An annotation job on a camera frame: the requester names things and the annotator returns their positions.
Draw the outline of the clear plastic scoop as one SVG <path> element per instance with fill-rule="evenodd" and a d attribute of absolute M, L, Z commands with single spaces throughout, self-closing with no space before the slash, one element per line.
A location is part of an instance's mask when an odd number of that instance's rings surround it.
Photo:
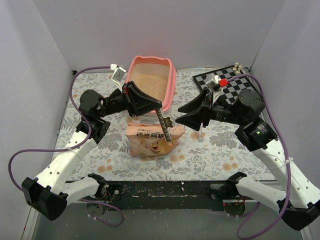
<path fill-rule="evenodd" d="M 202 131 L 202 127 L 200 127 L 199 131 L 197 132 L 197 139 L 199 142 L 202 142 L 204 140 L 204 133 Z"/>

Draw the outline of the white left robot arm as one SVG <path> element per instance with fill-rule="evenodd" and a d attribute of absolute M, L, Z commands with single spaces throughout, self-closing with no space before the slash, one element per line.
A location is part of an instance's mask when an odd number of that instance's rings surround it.
<path fill-rule="evenodd" d="M 128 111 L 131 117 L 138 117 L 160 108 L 160 100 L 142 92 L 132 81 L 113 91 L 109 97 L 103 97 L 92 89 L 83 92 L 79 105 L 83 116 L 66 150 L 60 152 L 35 178 L 27 177 L 22 182 L 27 204 L 53 221 L 67 205 L 84 197 L 103 199 L 107 191 L 102 176 L 91 173 L 81 180 L 67 182 L 75 167 L 106 135 L 111 123 L 103 118 L 123 111 Z"/>

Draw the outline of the white plastic bracket piece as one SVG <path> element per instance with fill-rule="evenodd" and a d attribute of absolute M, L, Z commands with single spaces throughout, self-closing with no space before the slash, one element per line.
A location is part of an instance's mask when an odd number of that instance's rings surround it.
<path fill-rule="evenodd" d="M 162 110 L 160 108 L 155 110 L 155 113 L 157 115 L 157 118 L 159 120 L 161 129 L 163 131 L 163 135 L 166 142 L 171 142 L 172 138 L 169 133 L 169 128 L 173 127 L 173 121 L 171 120 L 170 116 L 164 116 Z"/>

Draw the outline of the pink cat litter bag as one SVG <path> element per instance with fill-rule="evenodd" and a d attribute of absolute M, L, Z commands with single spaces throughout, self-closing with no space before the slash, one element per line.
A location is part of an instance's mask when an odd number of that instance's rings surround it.
<path fill-rule="evenodd" d="M 127 124 L 125 136 L 130 143 L 129 154 L 133 157 L 157 157 L 169 154 L 185 134 L 180 124 L 169 129 L 171 141 L 166 141 L 160 124 Z"/>

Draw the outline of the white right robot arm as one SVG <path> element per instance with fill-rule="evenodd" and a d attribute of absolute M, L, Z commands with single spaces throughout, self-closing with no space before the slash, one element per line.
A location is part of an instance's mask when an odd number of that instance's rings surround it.
<path fill-rule="evenodd" d="M 227 104 L 216 92 L 204 88 L 195 99 L 178 108 L 183 115 L 175 121 L 195 131 L 211 120 L 238 125 L 237 139 L 267 167 L 283 189 L 274 189 L 238 171 L 214 193 L 256 200 L 277 213 L 283 212 L 281 219 L 300 231 L 320 216 L 320 190 L 285 156 L 279 136 L 260 117 L 264 108 L 265 103 L 255 90 L 242 90 L 234 103 Z"/>

